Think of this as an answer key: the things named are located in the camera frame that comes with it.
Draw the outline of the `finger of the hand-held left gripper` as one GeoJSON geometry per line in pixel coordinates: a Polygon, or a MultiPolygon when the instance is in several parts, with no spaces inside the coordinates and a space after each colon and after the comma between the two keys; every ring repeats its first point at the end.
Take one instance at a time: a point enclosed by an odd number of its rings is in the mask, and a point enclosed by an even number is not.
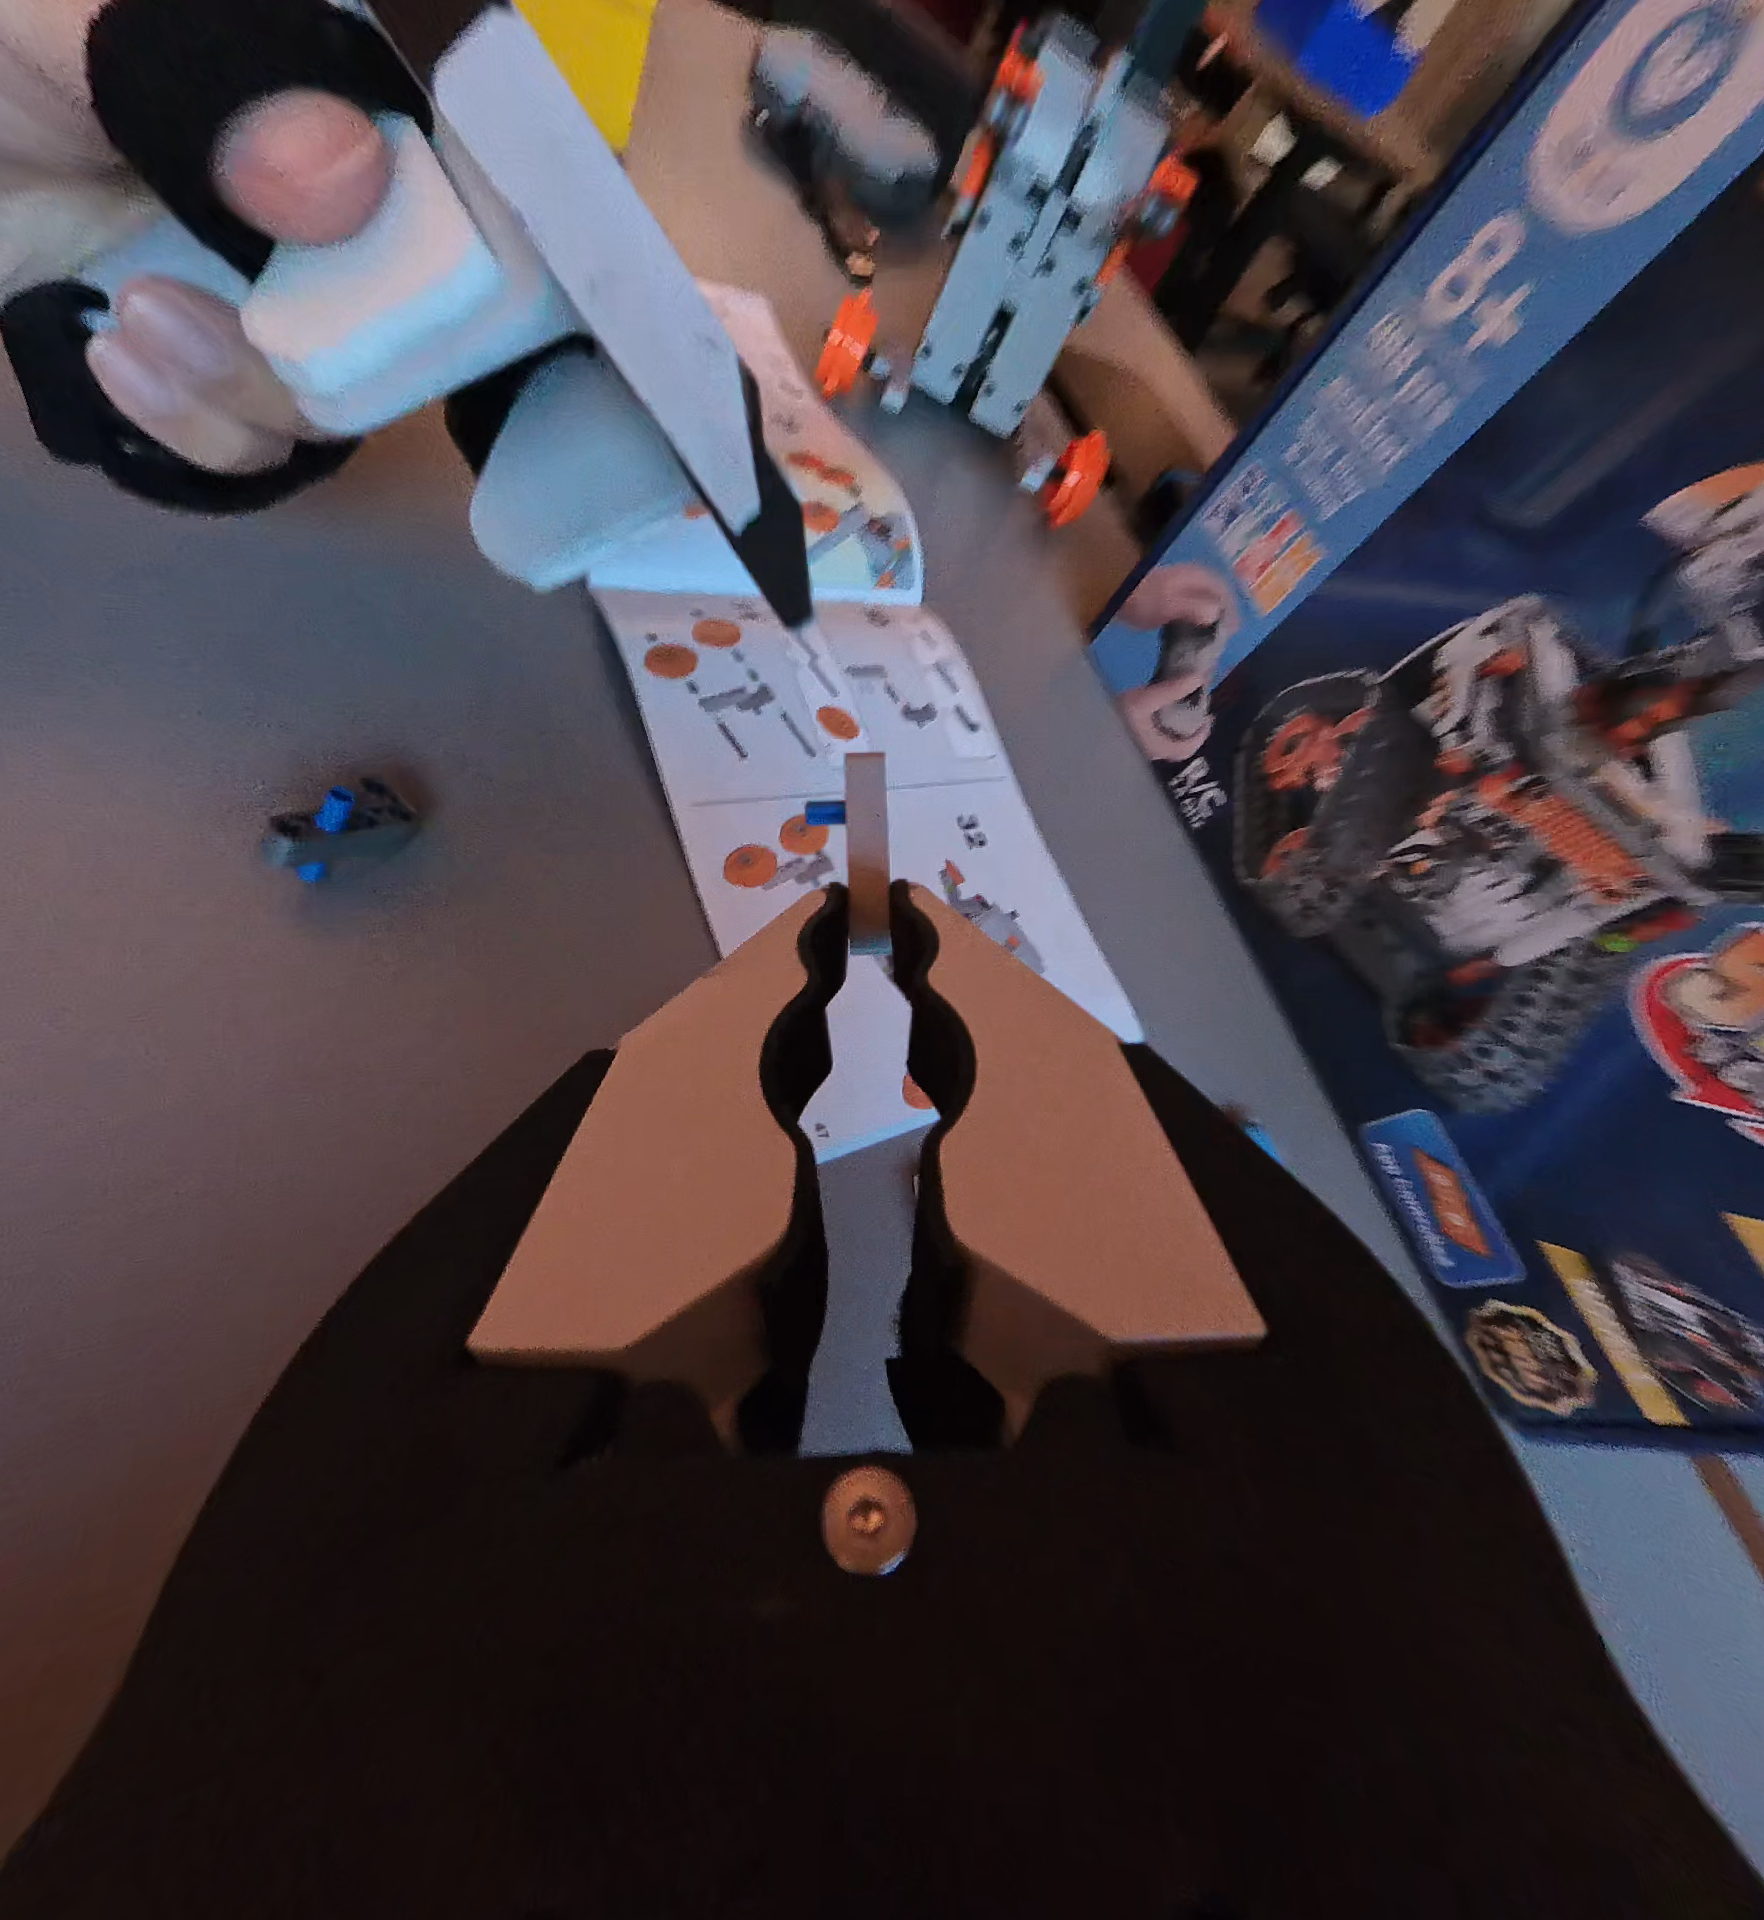
{"type": "Polygon", "coordinates": [[[743,568],[626,381],[557,342],[465,388],[469,532],[533,590],[739,592],[743,568]]]}
{"type": "Polygon", "coordinates": [[[597,347],[662,429],[730,549],[791,630],[815,624],[798,500],[755,379],[625,168],[511,3],[433,29],[437,119],[514,211],[597,347]]]}

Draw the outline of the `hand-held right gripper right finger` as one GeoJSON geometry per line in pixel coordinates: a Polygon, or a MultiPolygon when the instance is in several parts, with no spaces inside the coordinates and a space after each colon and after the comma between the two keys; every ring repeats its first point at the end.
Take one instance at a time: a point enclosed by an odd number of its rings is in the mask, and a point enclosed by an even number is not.
{"type": "Polygon", "coordinates": [[[1006,1444],[1058,1380],[1268,1332],[1103,1021],[929,890],[889,890],[916,1159],[889,1389],[913,1444],[1006,1444]]]}

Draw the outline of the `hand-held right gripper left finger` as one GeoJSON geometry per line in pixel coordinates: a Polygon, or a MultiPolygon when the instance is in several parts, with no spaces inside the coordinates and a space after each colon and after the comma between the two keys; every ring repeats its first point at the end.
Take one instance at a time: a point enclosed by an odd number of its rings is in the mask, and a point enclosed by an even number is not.
{"type": "Polygon", "coordinates": [[[803,1118],[845,981],[846,886],[830,882],[628,1030],[467,1355],[674,1384],[728,1444],[798,1451],[828,1297],[803,1118]]]}

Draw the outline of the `grey building beam with pin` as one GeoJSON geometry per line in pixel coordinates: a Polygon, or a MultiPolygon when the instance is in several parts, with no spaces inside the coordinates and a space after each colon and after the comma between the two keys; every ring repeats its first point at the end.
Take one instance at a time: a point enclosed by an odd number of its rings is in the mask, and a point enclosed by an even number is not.
{"type": "Polygon", "coordinates": [[[845,797],[809,801],[803,819],[811,828],[845,831],[845,886],[848,950],[882,958],[891,951],[891,842],[885,755],[875,750],[846,752],[845,797]]]}

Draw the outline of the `black building beam with pin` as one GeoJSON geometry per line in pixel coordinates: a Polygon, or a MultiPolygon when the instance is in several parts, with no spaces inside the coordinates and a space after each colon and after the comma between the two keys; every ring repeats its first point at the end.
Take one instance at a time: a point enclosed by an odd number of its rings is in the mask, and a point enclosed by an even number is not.
{"type": "Polygon", "coordinates": [[[362,777],[330,785],[312,805],[269,814],[262,857],[305,886],[387,859],[412,841],[420,812],[387,780],[362,777]]]}

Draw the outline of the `grey desk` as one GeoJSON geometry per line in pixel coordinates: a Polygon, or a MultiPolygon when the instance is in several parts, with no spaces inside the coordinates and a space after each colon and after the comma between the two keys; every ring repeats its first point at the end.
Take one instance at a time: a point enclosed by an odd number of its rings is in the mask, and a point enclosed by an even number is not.
{"type": "MultiPolygon", "coordinates": [[[[1151,1045],[1413,1287],[1390,1219],[988,455],[872,429],[931,601],[1151,1045]]],[[[0,1859],[274,1376],[560,1069],[712,940],[584,599],[475,556],[436,422],[258,517],[31,444],[0,355],[0,1859]],[[315,893],[272,808],[432,812],[315,893]]],[[[1764,1874],[1764,1581],[1670,1451],[1513,1437],[1642,1706],[1764,1874]]]]}

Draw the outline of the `yellow plastic bin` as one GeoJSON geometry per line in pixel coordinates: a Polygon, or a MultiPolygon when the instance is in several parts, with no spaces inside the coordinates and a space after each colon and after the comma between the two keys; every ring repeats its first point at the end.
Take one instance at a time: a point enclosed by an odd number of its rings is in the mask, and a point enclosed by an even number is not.
{"type": "Polygon", "coordinates": [[[609,147],[622,155],[657,1],[514,1],[609,147]]]}

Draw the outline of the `open white instruction booklet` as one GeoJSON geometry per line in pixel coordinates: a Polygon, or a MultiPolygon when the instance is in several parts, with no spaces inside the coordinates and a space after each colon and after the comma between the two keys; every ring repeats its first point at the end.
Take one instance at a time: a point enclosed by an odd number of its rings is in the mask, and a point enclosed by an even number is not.
{"type": "Polygon", "coordinates": [[[891,872],[1137,1043],[1135,1007],[1038,835],[966,651],[921,602],[903,486],[798,368],[763,296],[701,292],[800,503],[817,626],[789,633],[695,507],[591,573],[589,592],[719,956],[846,879],[846,828],[813,811],[842,801],[848,752],[878,752],[891,872]]]}

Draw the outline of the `grey toy robot model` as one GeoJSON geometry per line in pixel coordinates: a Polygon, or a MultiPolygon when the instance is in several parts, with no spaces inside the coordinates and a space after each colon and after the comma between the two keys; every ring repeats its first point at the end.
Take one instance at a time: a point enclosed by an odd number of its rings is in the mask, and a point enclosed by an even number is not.
{"type": "Polygon", "coordinates": [[[951,175],[954,239],[910,347],[881,338],[871,292],[828,324],[815,385],[828,401],[862,379],[898,412],[910,395],[1019,450],[1019,486],[1061,530],[1094,503],[1107,435],[1035,435],[1025,419],[1069,341],[1131,250],[1174,226],[1195,193],[1174,155],[1166,80],[1200,3],[1105,3],[1019,23],[951,175]]]}

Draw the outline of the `robot kit box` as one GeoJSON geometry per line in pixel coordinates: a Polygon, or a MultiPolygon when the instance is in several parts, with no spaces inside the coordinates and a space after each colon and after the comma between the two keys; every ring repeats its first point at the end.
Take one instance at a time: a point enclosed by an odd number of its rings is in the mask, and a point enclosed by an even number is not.
{"type": "Polygon", "coordinates": [[[1489,1405],[1764,1451],[1764,1],[1584,3],[1092,660],[1489,1405]]]}

